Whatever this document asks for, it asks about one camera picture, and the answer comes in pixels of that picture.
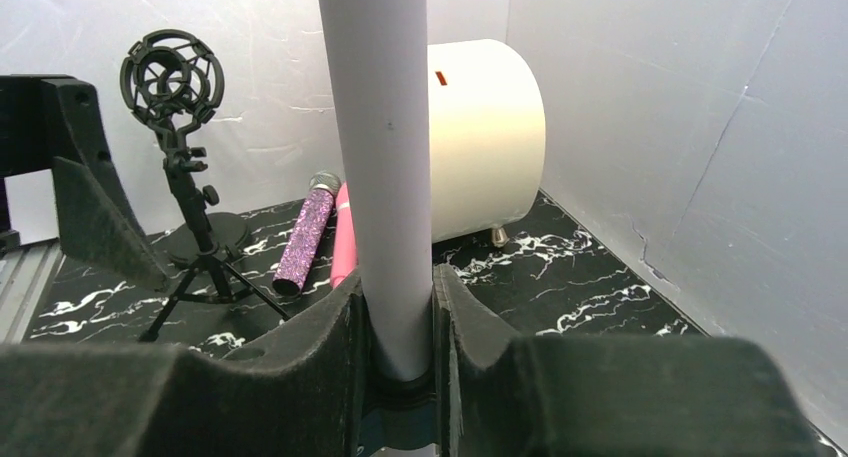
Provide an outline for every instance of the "pink sequined microphone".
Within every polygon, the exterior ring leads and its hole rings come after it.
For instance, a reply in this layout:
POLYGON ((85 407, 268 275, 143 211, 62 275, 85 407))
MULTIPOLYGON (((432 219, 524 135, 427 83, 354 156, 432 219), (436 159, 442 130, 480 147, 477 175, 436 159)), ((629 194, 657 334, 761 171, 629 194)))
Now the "pink sequined microphone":
POLYGON ((271 284, 281 296, 290 299, 303 290, 341 184, 335 174, 326 171, 318 172, 309 181, 309 194, 271 284))

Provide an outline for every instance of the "black marble surface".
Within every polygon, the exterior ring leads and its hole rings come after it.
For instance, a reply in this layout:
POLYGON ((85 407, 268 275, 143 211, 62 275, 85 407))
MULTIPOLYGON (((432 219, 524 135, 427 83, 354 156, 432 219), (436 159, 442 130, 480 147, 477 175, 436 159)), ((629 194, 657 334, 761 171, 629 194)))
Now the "black marble surface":
MULTIPOLYGON (((270 279, 297 220, 301 201, 244 215, 253 243, 236 263, 270 295, 270 279)), ((303 297, 286 306, 300 312, 330 291, 334 221, 325 232, 303 297)), ((474 295, 525 333, 629 333, 664 336, 699 331, 554 201, 539 193, 530 213, 510 224, 510 242, 495 250, 488 233, 434 246, 435 263, 449 263, 474 295)), ((154 236, 162 248, 167 234, 154 236)), ((193 292, 214 291, 205 277, 193 292)), ((155 318, 166 296, 128 285, 72 259, 63 263, 26 340, 134 342, 155 318)), ((181 343, 221 357, 280 325, 257 297, 232 305, 183 302, 160 332, 160 343, 181 343)), ((821 438, 823 455, 844 455, 821 438)))

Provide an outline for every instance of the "microphone head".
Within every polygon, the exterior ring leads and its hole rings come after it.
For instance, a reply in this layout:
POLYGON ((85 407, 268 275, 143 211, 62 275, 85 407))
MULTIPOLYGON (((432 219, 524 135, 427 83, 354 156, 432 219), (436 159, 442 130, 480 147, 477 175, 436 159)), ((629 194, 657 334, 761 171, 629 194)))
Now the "microphone head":
POLYGON ((313 189, 323 189, 327 192, 333 194, 333 197, 338 195, 339 189, 342 186, 342 181, 339 177, 326 170, 322 170, 317 174, 313 175, 309 180, 309 190, 313 189))

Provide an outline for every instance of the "white backdrop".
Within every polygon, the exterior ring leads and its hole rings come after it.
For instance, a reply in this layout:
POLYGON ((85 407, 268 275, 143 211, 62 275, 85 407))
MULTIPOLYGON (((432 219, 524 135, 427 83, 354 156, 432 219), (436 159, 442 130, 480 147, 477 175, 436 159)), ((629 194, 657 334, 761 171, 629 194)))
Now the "white backdrop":
MULTIPOLYGON (((428 0, 430 43, 506 38, 509 0, 428 0)), ((302 198, 320 169, 343 174, 318 0, 0 0, 0 74, 70 74, 97 87, 113 161, 141 225, 182 222, 152 133, 124 106, 121 61, 145 34, 195 34, 224 68, 224 101, 191 134, 221 195, 214 210, 302 198)), ((7 179, 24 243, 57 235, 48 173, 7 179)))

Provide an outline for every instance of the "metal foot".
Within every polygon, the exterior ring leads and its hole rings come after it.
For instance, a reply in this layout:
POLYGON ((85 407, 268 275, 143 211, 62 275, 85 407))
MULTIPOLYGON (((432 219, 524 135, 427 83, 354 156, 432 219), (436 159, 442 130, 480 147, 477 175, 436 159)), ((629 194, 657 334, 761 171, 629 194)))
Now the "metal foot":
POLYGON ((506 230, 503 227, 495 227, 492 229, 492 245, 497 248, 502 248, 509 242, 509 236, 506 235, 506 230))

